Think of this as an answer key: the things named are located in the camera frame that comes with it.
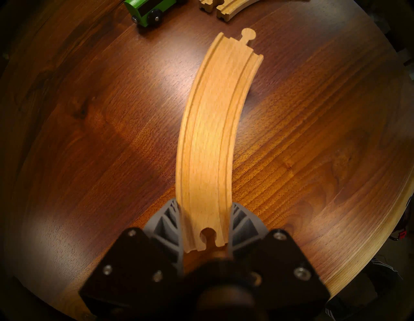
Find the black wheel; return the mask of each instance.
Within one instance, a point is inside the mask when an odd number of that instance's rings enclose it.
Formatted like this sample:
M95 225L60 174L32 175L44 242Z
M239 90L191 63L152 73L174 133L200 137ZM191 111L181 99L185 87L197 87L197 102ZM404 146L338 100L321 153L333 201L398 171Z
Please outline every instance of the black wheel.
M158 26L162 20L162 11L160 9L152 10L147 16L147 24L154 27Z

